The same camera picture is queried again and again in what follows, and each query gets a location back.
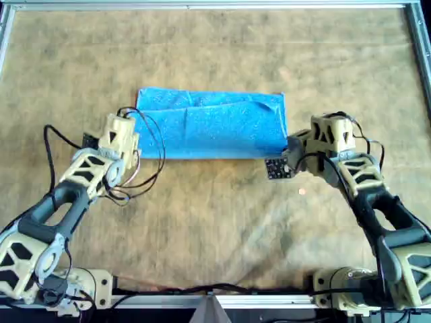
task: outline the blue towel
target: blue towel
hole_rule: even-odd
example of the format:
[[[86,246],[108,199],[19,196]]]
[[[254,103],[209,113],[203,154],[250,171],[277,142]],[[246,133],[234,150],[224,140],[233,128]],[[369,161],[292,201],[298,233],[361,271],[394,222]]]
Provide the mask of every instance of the blue towel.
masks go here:
[[[283,94],[147,87],[139,91],[137,109],[157,122],[170,159],[263,158],[280,155],[287,145]],[[134,117],[142,158],[158,158],[144,121]]]

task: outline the black cable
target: black cable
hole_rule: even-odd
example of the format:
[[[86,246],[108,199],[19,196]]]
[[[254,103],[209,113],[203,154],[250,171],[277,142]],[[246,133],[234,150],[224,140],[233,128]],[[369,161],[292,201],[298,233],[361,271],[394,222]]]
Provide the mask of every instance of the black cable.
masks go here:
[[[401,323],[402,321],[404,321],[404,319],[407,317],[408,313],[409,313],[408,310],[404,311],[404,314],[402,315],[402,317],[394,323]]]
[[[349,114],[345,113],[344,111],[338,111],[338,112],[334,112],[334,113],[326,115],[327,118],[331,118],[333,116],[342,116],[343,118],[350,120],[352,123],[354,123],[358,127],[361,135],[356,136],[355,134],[353,134],[353,137],[357,138],[357,139],[365,140],[365,142],[366,142],[366,153],[368,155],[370,155],[370,152],[371,152],[371,143],[377,143],[380,145],[381,154],[380,154],[380,161],[379,161],[378,165],[380,167],[380,172],[382,172],[383,163],[385,161],[385,146],[380,141],[369,139],[368,137],[365,137],[364,131],[362,130],[360,123],[353,116],[350,116]]]
[[[163,140],[163,136],[162,136],[162,132],[160,130],[160,127],[158,126],[157,122],[151,117],[151,116],[145,116],[141,111],[139,111],[138,109],[136,109],[135,107],[123,107],[123,108],[119,108],[117,111],[117,116],[121,115],[121,111],[123,110],[132,110],[132,111],[127,111],[123,117],[126,118],[128,117],[128,115],[132,114],[132,113],[138,113],[140,115],[140,117],[142,118],[142,120],[144,121],[148,131],[150,132],[150,135],[152,136],[152,139],[154,140],[154,142],[156,143],[157,147],[158,147],[158,154],[159,154],[159,159],[158,159],[158,169],[157,171],[152,174],[149,178],[147,178],[146,180],[144,180],[141,184],[137,184],[137,185],[128,185],[128,186],[122,186],[122,185],[118,185],[117,187],[119,188],[141,188],[142,186],[145,186],[146,184],[150,184],[150,186],[148,188],[146,188],[145,190],[143,190],[142,192],[139,192],[137,194],[132,194],[131,195],[131,199],[134,199],[136,197],[139,197],[143,194],[145,194],[146,192],[148,192],[153,185],[156,183],[156,180],[160,174],[160,172],[163,170],[165,161],[166,161],[166,146],[164,144],[164,140]],[[160,139],[161,139],[161,146],[162,146],[162,152],[163,152],[163,157],[162,157],[162,153],[160,152],[160,143],[159,140],[157,140],[156,136],[154,135],[153,130],[151,129],[150,125],[148,124],[147,118],[149,118],[156,126],[159,135],[160,135]]]
[[[306,154],[304,154],[298,160],[298,163],[296,164],[294,172],[297,174],[300,171],[300,167],[302,165],[302,162],[304,160],[306,160],[308,157],[313,157],[313,156],[317,157],[317,158],[323,158],[333,168],[334,172],[337,174],[339,183],[341,184],[341,187],[343,189],[344,196],[346,197],[346,199],[347,199],[347,201],[349,202],[349,205],[350,205],[352,202],[350,200],[349,189],[347,188],[347,184],[345,183],[343,176],[339,172],[338,167],[334,164],[334,162],[328,156],[326,156],[325,153],[323,153],[323,152],[316,152],[316,153],[306,153]]]
[[[201,285],[201,286],[195,286],[187,289],[163,289],[161,291],[142,291],[137,292],[135,294],[125,295],[122,298],[120,298],[118,301],[116,301],[112,306],[111,309],[115,309],[120,303],[125,301],[126,299],[130,299],[132,297],[136,296],[142,296],[142,295],[190,295],[195,293],[201,293],[201,292],[212,292],[214,289],[224,290],[224,291],[232,291],[239,294],[244,295],[256,295],[256,294],[265,294],[265,293],[271,293],[271,294],[281,294],[281,295],[304,295],[303,292],[292,292],[289,289],[258,289],[258,288],[246,288],[241,287],[237,285],[232,285],[228,283],[219,283],[214,285]],[[321,291],[313,291],[311,293],[307,293],[307,295],[310,296],[316,296],[321,294],[328,294],[328,293],[360,293],[362,292],[361,289],[358,288],[339,288],[339,289],[324,289]]]
[[[50,193],[54,190],[54,186],[55,186],[55,169],[54,169],[53,157],[51,154],[51,147],[49,145],[48,130],[52,130],[57,136],[59,136],[62,140],[64,140],[67,144],[69,144],[73,148],[81,149],[81,147],[75,144],[74,142],[70,141],[68,138],[66,138],[62,133],[60,133],[60,131],[58,131],[51,124],[45,125],[45,127],[43,128],[43,141],[45,143],[46,156],[48,158],[49,171],[51,175],[51,183],[49,185],[49,190],[48,190],[48,193]]]

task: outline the tan fabric surface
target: tan fabric surface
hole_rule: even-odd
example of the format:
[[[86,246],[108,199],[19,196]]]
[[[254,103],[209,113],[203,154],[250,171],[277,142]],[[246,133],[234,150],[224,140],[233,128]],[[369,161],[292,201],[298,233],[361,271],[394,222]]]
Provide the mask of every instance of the tan fabric surface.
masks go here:
[[[80,142],[145,86],[285,92],[291,133],[311,114],[353,114],[386,145],[391,191],[431,223],[411,40],[402,11],[379,9],[18,12],[0,81],[0,225],[48,188],[44,124]],[[73,150],[51,137],[58,179]],[[155,167],[143,164],[141,178]],[[92,206],[71,252],[75,266],[181,287],[303,286],[317,268],[374,268],[338,191],[309,174],[269,182],[262,160],[169,161],[128,207]]]

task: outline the folded blue cloth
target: folded blue cloth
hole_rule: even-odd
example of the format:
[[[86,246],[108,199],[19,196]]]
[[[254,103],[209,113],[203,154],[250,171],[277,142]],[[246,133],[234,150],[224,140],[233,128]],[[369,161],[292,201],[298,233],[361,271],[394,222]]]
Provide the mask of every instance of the folded blue cloth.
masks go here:
[[[280,155],[287,145],[283,94],[147,87],[139,91],[137,109],[157,122],[166,158],[263,158]],[[135,117],[142,158],[158,158],[157,145],[146,124]],[[151,118],[147,123],[158,137]]]

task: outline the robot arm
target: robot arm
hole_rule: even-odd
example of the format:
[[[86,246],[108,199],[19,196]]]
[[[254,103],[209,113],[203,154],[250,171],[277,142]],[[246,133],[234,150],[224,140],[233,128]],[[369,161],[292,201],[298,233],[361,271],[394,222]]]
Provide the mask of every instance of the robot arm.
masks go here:
[[[322,295],[317,303],[349,314],[363,314],[381,306],[415,308],[431,303],[431,234],[398,196],[389,192],[379,164],[367,153],[355,152],[355,120],[337,112],[311,118],[311,128],[288,138],[282,158],[266,161],[270,178],[293,177],[308,171],[342,192],[364,230],[380,270],[342,268],[320,271],[314,288],[362,288],[368,292]],[[385,229],[381,211],[395,230]]]
[[[99,291],[106,289],[110,294],[112,276],[105,271],[54,270],[62,253],[68,252],[67,243],[89,206],[119,184],[137,163],[139,135],[134,128],[135,119],[109,114],[100,138],[84,135],[85,147],[73,156],[54,190],[0,234],[0,291],[6,296],[66,308],[70,300],[65,296],[82,296],[80,291],[98,300],[96,285],[100,285]],[[62,220],[47,225],[65,203],[70,203],[70,208]],[[84,310],[91,304],[82,306]]]

